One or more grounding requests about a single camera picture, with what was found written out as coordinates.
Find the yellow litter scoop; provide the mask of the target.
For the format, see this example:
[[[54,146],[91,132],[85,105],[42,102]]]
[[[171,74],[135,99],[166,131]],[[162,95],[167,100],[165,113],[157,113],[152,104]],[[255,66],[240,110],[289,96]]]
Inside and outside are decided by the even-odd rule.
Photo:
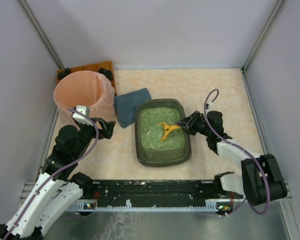
[[[158,125],[162,126],[163,127],[163,130],[164,130],[164,134],[163,134],[163,137],[160,139],[161,142],[165,141],[169,134],[172,132],[172,131],[175,131],[175,130],[178,130],[178,129],[181,129],[180,126],[178,125],[169,125],[165,122],[159,122],[157,123]]]

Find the dark green litter box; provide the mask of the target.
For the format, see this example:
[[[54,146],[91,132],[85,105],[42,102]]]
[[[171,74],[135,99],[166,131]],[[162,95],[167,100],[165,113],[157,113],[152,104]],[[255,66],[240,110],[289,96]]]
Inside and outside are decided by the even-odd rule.
[[[192,156],[187,133],[174,127],[186,117],[183,106],[173,98],[153,99],[142,103],[135,112],[136,156],[146,167],[170,167],[187,162]]]

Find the bin with pink bag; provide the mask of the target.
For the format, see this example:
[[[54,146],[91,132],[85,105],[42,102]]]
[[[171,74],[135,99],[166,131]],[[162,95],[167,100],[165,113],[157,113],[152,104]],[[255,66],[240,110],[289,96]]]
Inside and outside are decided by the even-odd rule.
[[[114,121],[115,89],[105,75],[94,71],[77,71],[64,77],[55,87],[53,99],[59,120],[64,125],[74,125],[68,108],[78,105],[90,108],[90,118]]]

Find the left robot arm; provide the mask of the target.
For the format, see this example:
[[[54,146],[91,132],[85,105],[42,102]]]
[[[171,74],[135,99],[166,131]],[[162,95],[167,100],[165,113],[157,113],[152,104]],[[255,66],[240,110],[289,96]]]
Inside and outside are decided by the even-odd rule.
[[[81,197],[92,193],[93,180],[84,173],[71,172],[95,147],[97,140],[110,139],[115,121],[93,118],[92,124],[63,126],[55,138],[35,186],[17,213],[0,224],[2,240],[42,240],[55,221]]]

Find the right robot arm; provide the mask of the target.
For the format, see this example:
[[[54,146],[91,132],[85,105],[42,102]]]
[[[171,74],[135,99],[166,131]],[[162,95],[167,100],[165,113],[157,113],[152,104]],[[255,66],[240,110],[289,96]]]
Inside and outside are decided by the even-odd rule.
[[[223,191],[245,196],[252,206],[287,197],[288,189],[275,156],[250,152],[235,143],[224,131],[221,112],[213,110],[204,115],[195,111],[175,124],[189,135],[205,136],[210,150],[241,170],[241,176],[234,173],[220,176]]]

